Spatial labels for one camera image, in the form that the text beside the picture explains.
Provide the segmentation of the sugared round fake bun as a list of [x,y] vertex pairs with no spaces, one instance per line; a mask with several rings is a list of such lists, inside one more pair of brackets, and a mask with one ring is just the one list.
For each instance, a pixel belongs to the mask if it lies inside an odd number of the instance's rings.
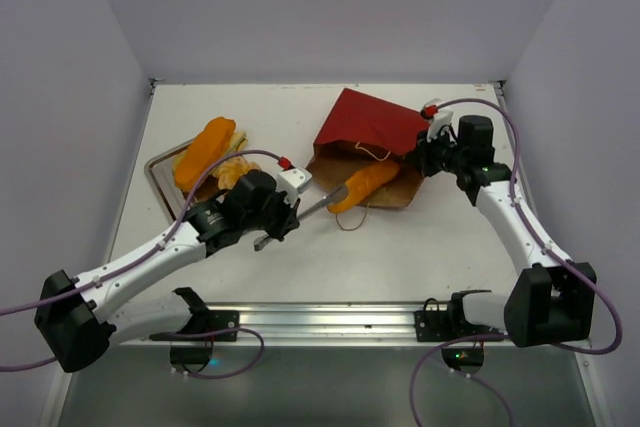
[[256,162],[247,161],[244,156],[237,156],[223,162],[212,176],[217,180],[220,190],[230,190],[242,176],[252,170],[261,171],[261,167]]

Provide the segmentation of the metal tongs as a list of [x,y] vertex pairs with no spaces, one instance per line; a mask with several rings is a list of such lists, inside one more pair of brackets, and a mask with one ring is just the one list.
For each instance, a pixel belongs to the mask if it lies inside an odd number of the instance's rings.
[[[315,204],[308,207],[306,210],[299,213],[297,216],[298,221],[302,223],[304,220],[314,215],[319,210],[343,201],[348,196],[348,193],[349,193],[349,190],[346,184],[345,183],[339,184],[337,187],[335,187],[329,193],[327,193],[324,197],[322,197],[318,202],[316,202]],[[254,241],[254,251],[260,252],[272,241],[273,241],[273,238],[270,237],[269,235],[262,236],[261,238]]]

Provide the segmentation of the fake triangle sandwich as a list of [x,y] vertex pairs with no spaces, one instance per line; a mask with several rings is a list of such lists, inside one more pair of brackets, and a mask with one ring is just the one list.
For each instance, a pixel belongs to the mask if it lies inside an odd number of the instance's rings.
[[229,140],[229,144],[227,146],[227,150],[224,153],[224,156],[228,156],[232,153],[242,151],[246,147],[247,143],[248,143],[248,139],[247,139],[246,132],[241,130],[236,130],[232,134]]

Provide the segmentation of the long orange fake loaf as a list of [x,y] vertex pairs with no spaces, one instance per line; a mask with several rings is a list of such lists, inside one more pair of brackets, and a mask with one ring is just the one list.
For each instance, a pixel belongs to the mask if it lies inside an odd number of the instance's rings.
[[393,180],[400,171],[400,164],[393,160],[378,161],[355,172],[345,182],[347,196],[328,206],[332,214],[340,214],[358,205],[377,189]]

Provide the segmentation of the red brown paper bag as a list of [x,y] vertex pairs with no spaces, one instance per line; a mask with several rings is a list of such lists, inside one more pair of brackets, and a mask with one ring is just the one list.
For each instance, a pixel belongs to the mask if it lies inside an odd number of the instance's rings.
[[409,154],[427,128],[415,110],[345,88],[313,141],[307,170],[330,191],[371,163],[393,160],[401,166],[398,175],[356,206],[405,208],[424,181]]

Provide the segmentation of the orange fake pastry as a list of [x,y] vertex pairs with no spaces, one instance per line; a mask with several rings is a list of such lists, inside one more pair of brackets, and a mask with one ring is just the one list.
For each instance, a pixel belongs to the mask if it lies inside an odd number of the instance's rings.
[[206,169],[228,150],[235,130],[236,122],[232,119],[217,117],[209,121],[182,156],[174,161],[175,186],[189,192]]

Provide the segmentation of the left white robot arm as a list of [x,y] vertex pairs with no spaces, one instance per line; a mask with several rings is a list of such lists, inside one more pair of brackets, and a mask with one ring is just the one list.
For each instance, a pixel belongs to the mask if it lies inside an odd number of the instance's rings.
[[252,170],[130,253],[76,277],[63,270],[47,277],[34,323],[62,370],[80,371],[129,339],[133,324],[120,319],[123,307],[175,271],[250,232],[283,240],[299,226],[299,197],[311,180],[302,168],[276,176]]

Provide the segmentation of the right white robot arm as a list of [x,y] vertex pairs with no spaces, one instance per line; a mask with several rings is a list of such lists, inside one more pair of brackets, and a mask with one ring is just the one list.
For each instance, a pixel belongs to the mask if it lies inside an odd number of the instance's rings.
[[486,290],[456,293],[450,301],[454,321],[484,332],[506,333],[518,347],[581,341],[588,337],[596,280],[587,263],[575,264],[549,239],[532,215],[511,169],[494,159],[490,118],[466,115],[456,128],[451,115],[427,113],[414,155],[421,173],[452,174],[457,187],[489,221],[518,274],[510,294]]

